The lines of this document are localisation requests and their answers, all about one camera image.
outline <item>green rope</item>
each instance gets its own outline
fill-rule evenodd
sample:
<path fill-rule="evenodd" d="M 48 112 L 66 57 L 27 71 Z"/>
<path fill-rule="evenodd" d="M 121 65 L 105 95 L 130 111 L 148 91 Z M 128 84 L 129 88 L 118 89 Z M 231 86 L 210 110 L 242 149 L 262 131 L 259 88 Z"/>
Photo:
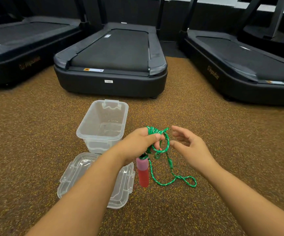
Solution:
<path fill-rule="evenodd" d="M 153 180 L 154 180 L 157 184 L 159 184 L 160 186 L 167 186 L 167 185 L 172 184 L 176 179 L 181 179 L 181 180 L 184 180 L 184 181 L 186 182 L 186 184 L 189 185 L 190 187 L 196 187 L 196 186 L 197 186 L 197 181 L 196 181 L 196 179 L 195 179 L 194 177 L 192 177 L 192 176 L 182 177 L 182 176 L 177 176 L 177 175 L 175 175 L 175 174 L 173 173 L 173 169 L 174 169 L 174 167 L 173 167 L 173 161 L 172 161 L 171 158 L 169 158 L 168 153 L 167 153 L 168 148 L 169 148 L 169 136 L 167 135 L 166 131 L 167 131 L 169 128 L 165 128 L 163 131 L 160 131 L 160 130 L 156 129 L 155 127 L 149 127 L 149 126 L 147 126 L 147 128 L 148 128 L 148 133 L 149 133 L 149 135 L 155 134 L 155 133 L 163 134 L 164 137 L 165 137 L 165 140 L 167 141 L 167 147 L 166 147 L 164 150 L 157 150 L 157 149 L 154 147 L 154 145 L 151 145 L 151 146 L 149 146 L 148 149 L 146 150 L 146 153 L 144 153 L 143 155 L 140 156 L 140 159 L 142 159 L 142 160 L 144 160 L 144 159 L 148 159 L 148 160 L 149 160 L 150 169 L 151 169 L 151 175 L 152 175 Z M 162 184 L 162 183 L 160 183 L 157 179 L 155 179 L 155 177 L 154 177 L 154 175 L 153 175 L 152 163 L 151 163 L 150 158 L 148 157 L 148 154 L 151 153 L 151 149 L 153 149 L 153 150 L 156 152 L 156 153 L 155 153 L 155 156 L 154 156 L 155 159 L 159 159 L 160 156 L 161 156 L 161 153 L 165 153 L 165 154 L 166 154 L 166 156 L 167 156 L 167 162 L 168 162 L 168 165 L 169 165 L 169 168 L 170 168 L 170 172 L 171 172 L 171 174 L 174 176 L 174 179 L 173 179 L 171 182 L 168 182 L 168 183 L 166 183 L 166 184 Z M 194 184 L 194 185 L 190 184 L 190 183 L 187 181 L 188 178 L 193 179 L 193 181 L 195 182 L 195 184 Z"/>

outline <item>jump rope handle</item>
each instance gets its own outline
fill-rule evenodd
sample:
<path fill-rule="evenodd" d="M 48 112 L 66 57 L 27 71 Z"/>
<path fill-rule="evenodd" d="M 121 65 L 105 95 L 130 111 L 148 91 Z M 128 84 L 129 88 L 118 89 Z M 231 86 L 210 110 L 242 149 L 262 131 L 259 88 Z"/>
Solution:
<path fill-rule="evenodd" d="M 148 158 L 144 160 L 137 158 L 137 168 L 138 168 L 140 186 L 148 187 L 149 186 L 149 160 Z"/>

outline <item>hand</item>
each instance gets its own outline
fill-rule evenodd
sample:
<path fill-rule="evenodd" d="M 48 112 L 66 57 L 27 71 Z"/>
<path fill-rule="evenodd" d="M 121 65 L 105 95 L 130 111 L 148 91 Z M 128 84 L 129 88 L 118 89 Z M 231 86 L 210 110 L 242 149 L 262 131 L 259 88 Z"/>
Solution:
<path fill-rule="evenodd" d="M 148 129 L 143 127 L 134 130 L 112 149 L 116 150 L 123 157 L 125 166 L 142 155 L 152 144 L 154 144 L 156 149 L 159 149 L 159 141 L 164 139 L 165 137 L 158 133 L 149 135 Z"/>
<path fill-rule="evenodd" d="M 211 166 L 217 165 L 201 137 L 182 127 L 172 126 L 171 129 L 173 136 L 183 143 L 170 141 L 170 145 L 186 159 L 192 168 L 203 174 Z"/>

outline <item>person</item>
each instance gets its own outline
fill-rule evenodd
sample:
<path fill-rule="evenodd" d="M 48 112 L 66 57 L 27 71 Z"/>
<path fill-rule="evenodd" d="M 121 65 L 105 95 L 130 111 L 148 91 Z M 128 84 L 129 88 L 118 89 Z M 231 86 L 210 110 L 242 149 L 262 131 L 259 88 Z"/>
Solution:
<path fill-rule="evenodd" d="M 170 141 L 170 146 L 215 188 L 247 235 L 284 236 L 283 210 L 224 170 L 200 137 L 181 127 L 172 130 L 178 141 Z M 159 149 L 163 139 L 148 135 L 146 127 L 130 133 L 102 154 L 27 236 L 97 235 L 120 169 L 148 146 Z"/>

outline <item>wall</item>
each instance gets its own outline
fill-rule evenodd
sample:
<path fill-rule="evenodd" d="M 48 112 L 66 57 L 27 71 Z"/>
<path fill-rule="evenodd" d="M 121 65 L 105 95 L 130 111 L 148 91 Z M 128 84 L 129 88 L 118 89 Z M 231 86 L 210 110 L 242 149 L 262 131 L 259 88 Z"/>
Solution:
<path fill-rule="evenodd" d="M 78 18 L 73 0 L 26 0 L 35 15 Z M 84 0 L 88 19 L 101 28 L 96 0 Z M 108 21 L 155 25 L 159 0 L 105 0 Z M 176 40 L 184 21 L 189 2 L 165 1 L 162 19 L 162 40 Z M 229 32 L 244 9 L 231 6 L 198 3 L 190 28 Z M 252 24 L 269 25 L 272 12 L 258 11 Z M 284 31 L 284 15 L 280 30 Z"/>

